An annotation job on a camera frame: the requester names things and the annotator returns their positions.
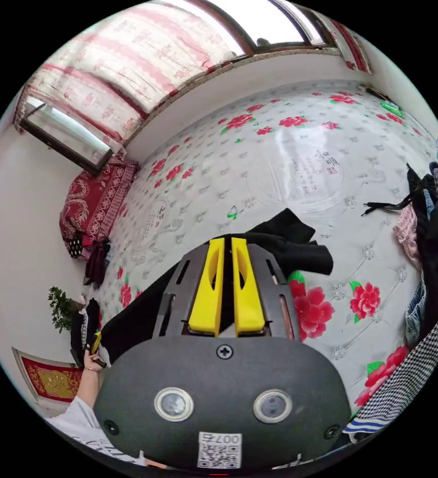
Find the red patterned cushion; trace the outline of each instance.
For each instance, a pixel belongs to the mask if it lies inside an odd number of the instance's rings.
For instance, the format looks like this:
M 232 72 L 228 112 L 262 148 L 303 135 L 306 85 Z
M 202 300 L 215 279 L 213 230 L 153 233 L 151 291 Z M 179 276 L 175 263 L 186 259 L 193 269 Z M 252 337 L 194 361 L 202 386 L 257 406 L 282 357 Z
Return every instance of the red patterned cushion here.
M 83 171 L 72 182 L 60 215 L 65 244 L 75 232 L 93 240 L 108 237 L 138 164 L 113 158 L 97 176 Z

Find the red and white curtain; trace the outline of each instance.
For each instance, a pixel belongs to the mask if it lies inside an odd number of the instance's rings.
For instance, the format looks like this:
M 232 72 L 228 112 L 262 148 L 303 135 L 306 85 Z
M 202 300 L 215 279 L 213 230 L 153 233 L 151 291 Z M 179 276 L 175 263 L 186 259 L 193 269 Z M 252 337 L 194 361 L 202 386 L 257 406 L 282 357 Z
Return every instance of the red and white curtain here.
M 373 73 L 367 55 L 360 45 L 357 35 L 342 23 L 332 20 L 316 11 L 314 13 L 331 33 L 347 67 L 351 70 L 363 71 L 372 75 Z
M 121 157 L 124 145 L 165 98 L 191 78 L 232 58 L 201 18 L 148 2 L 117 13 L 55 52 L 25 85 L 14 123 L 28 97 L 68 114 Z

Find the houndstooth fabric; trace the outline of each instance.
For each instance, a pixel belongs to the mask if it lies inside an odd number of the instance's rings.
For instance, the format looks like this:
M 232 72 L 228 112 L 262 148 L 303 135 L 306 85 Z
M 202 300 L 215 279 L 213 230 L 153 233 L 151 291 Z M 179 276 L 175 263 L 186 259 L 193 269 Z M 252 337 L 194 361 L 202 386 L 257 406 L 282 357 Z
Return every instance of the houndstooth fabric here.
M 398 417 L 423 388 L 438 363 L 438 322 L 368 400 L 344 433 L 373 433 Z

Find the pink clothing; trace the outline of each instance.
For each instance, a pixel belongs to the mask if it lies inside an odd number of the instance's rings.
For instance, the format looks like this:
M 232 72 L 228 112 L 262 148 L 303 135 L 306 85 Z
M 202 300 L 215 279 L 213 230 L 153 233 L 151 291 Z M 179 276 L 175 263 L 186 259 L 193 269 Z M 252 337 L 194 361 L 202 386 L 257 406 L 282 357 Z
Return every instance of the pink clothing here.
M 393 234 L 405 250 L 413 265 L 421 269 L 420 255 L 417 247 L 417 215 L 409 204 L 400 214 L 398 222 L 393 226 Z

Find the printed number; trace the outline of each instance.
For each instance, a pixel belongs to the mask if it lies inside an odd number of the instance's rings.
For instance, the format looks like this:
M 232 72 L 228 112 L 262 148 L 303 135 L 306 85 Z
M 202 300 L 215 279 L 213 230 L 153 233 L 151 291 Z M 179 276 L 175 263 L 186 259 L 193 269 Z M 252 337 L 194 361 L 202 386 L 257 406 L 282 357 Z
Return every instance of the printed number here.
M 218 435 L 216 437 L 216 443 L 239 443 L 239 437 L 237 435 Z

